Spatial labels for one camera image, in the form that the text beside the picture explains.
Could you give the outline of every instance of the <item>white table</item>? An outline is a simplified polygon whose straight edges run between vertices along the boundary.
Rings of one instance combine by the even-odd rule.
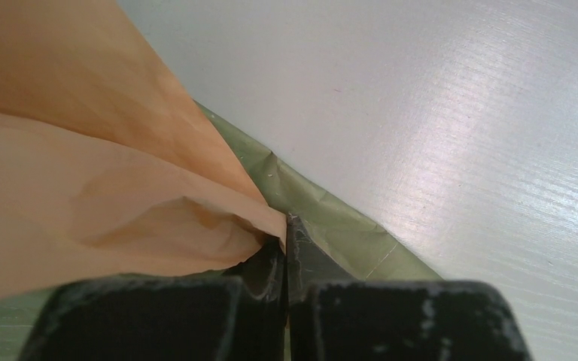
[[[578,0],[121,0],[190,94],[578,359]]]

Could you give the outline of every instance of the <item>brown paper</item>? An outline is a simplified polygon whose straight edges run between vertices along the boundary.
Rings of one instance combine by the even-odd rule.
[[[119,273],[222,269],[284,215],[110,141],[0,114],[0,298]]]
[[[0,113],[142,150],[265,202],[113,0],[0,0]]]
[[[110,0],[0,0],[0,298],[187,275],[284,240],[237,158]]]

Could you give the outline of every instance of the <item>table surface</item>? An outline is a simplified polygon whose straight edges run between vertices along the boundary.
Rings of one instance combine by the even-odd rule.
[[[578,0],[120,0],[190,94],[578,359]]]

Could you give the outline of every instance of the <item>crumpled paper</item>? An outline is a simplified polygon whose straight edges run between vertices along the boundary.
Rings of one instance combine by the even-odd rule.
[[[0,298],[222,269],[286,235],[112,0],[0,0]]]

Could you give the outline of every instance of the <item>green paper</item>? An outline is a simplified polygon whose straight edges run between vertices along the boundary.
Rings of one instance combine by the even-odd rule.
[[[439,280],[377,223],[298,174],[269,149],[199,105],[269,205],[300,215],[314,241],[361,280]],[[16,359],[53,290],[0,301],[0,361]]]

